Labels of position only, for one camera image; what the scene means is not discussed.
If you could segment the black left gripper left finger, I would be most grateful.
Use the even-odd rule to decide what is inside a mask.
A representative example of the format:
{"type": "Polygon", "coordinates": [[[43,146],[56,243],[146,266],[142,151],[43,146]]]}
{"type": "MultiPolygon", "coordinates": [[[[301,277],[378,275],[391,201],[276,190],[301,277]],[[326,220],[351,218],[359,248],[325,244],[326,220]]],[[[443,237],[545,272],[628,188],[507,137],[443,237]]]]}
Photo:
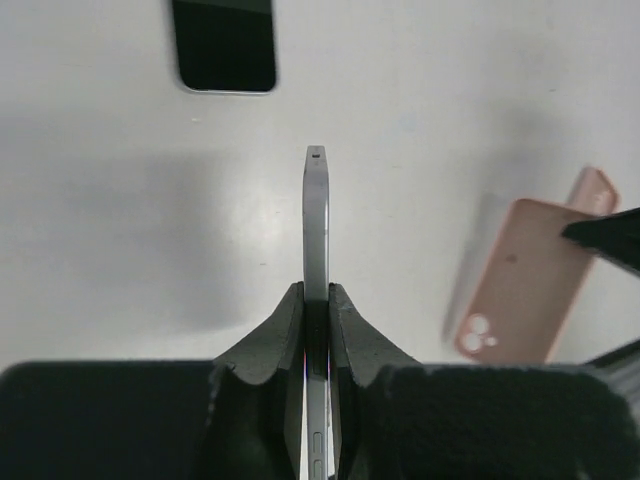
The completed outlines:
{"type": "Polygon", "coordinates": [[[303,293],[212,360],[32,361],[1,375],[5,479],[296,479],[303,293]]]}

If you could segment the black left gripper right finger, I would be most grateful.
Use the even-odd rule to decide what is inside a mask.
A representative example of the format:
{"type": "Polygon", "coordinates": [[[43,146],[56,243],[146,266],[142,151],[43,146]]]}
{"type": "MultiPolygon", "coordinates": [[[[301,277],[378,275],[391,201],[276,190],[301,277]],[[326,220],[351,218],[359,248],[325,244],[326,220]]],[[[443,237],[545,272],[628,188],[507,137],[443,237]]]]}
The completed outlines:
{"type": "Polygon", "coordinates": [[[339,479],[635,479],[639,368],[423,364],[329,290],[339,479]]]}

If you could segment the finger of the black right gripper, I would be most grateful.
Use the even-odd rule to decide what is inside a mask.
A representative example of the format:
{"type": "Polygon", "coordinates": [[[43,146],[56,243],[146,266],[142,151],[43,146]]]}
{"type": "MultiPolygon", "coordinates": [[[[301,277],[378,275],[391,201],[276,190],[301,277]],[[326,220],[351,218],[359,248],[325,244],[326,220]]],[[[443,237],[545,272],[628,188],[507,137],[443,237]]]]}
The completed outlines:
{"type": "Polygon", "coordinates": [[[639,276],[639,208],[568,224],[561,236],[639,276]]]}

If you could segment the black smartphone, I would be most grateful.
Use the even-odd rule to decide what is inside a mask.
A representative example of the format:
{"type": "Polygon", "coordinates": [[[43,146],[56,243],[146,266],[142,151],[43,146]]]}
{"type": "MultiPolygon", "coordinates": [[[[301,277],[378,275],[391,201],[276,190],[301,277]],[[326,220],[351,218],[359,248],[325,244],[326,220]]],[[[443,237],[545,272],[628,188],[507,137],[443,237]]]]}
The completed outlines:
{"type": "Polygon", "coordinates": [[[169,2],[176,70],[197,92],[264,94],[277,85],[273,2],[169,2]]]}
{"type": "Polygon", "coordinates": [[[325,148],[311,145],[303,173],[303,296],[308,477],[329,477],[329,169],[325,148]]]}

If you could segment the pink silicone phone case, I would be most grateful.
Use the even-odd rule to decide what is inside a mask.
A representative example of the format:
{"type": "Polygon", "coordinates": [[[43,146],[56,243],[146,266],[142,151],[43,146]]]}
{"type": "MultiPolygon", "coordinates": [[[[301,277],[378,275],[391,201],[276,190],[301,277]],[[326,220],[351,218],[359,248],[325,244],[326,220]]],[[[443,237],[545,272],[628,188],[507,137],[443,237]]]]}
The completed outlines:
{"type": "Polygon", "coordinates": [[[584,167],[567,200],[570,208],[596,216],[611,215],[620,200],[619,193],[603,170],[584,167]]]}

